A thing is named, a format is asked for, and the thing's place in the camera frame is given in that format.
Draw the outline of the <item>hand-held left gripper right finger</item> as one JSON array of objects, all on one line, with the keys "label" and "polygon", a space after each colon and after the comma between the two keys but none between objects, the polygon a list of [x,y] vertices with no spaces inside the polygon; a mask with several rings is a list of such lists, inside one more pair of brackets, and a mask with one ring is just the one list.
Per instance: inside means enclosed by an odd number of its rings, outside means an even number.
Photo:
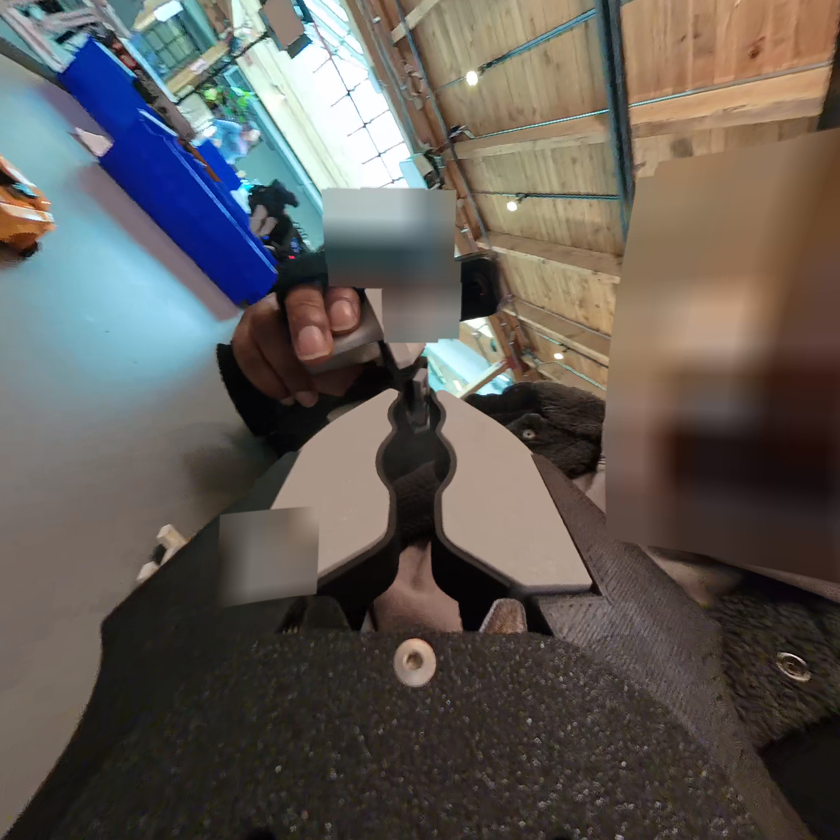
[{"label": "hand-held left gripper right finger", "polygon": [[529,447],[466,400],[441,391],[434,401],[449,458],[435,498],[436,561],[464,629],[479,630],[500,599],[528,618],[540,601],[593,595],[592,573]]}]

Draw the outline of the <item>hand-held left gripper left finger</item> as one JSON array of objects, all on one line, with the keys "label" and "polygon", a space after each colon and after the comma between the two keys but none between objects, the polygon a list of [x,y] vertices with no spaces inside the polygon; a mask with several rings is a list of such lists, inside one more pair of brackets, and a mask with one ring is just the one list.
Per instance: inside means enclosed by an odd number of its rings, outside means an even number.
[{"label": "hand-held left gripper left finger", "polygon": [[271,505],[302,509],[315,527],[313,593],[336,601],[356,631],[398,569],[395,494],[384,472],[398,399],[387,389],[316,433],[297,453]]}]

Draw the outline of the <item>blue plastic bin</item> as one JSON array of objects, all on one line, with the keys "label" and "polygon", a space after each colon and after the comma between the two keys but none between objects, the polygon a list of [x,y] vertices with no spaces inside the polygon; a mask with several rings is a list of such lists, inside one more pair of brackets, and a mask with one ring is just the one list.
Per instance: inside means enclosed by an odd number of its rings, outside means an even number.
[{"label": "blue plastic bin", "polygon": [[153,114],[137,110],[99,163],[231,302],[273,288],[275,260],[217,169]]},{"label": "blue plastic bin", "polygon": [[131,128],[141,112],[155,116],[135,89],[133,73],[90,36],[56,78],[92,120],[111,136]]}]

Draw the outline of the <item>orange white grey lego assembly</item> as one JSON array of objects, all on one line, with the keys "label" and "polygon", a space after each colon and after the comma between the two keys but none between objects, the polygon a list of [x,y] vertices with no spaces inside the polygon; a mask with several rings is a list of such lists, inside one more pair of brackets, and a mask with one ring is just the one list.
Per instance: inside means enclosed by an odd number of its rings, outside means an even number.
[{"label": "orange white grey lego assembly", "polygon": [[171,524],[163,526],[158,532],[156,543],[150,553],[150,558],[142,565],[135,579],[136,585],[146,582],[151,576],[167,564],[178,552],[187,545],[187,539]]}]

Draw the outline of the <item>red black lego chassis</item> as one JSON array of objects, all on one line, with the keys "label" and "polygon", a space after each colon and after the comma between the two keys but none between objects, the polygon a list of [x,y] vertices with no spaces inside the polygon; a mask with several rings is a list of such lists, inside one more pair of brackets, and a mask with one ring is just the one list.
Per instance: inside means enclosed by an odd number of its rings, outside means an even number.
[{"label": "red black lego chassis", "polygon": [[21,259],[37,253],[56,229],[51,202],[16,167],[1,157],[1,242]]}]

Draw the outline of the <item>person's right hand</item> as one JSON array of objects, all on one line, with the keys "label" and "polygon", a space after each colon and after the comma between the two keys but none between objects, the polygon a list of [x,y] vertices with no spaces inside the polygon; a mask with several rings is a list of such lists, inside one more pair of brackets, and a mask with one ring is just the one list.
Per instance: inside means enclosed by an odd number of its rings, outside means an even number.
[{"label": "person's right hand", "polygon": [[342,396],[360,377],[355,364],[316,372],[333,356],[334,341],[361,323],[361,300],[351,288],[291,289],[283,301],[272,293],[245,310],[231,341],[246,379],[285,406],[312,407],[320,395]]}]

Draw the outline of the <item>heap of black bags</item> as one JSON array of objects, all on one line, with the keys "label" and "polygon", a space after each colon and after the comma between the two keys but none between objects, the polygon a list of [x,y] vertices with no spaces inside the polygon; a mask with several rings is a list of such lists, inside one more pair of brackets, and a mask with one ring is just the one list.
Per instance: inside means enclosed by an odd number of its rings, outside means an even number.
[{"label": "heap of black bags", "polygon": [[288,213],[298,206],[294,193],[278,180],[255,185],[248,193],[250,229],[278,261],[312,252],[307,236]]}]

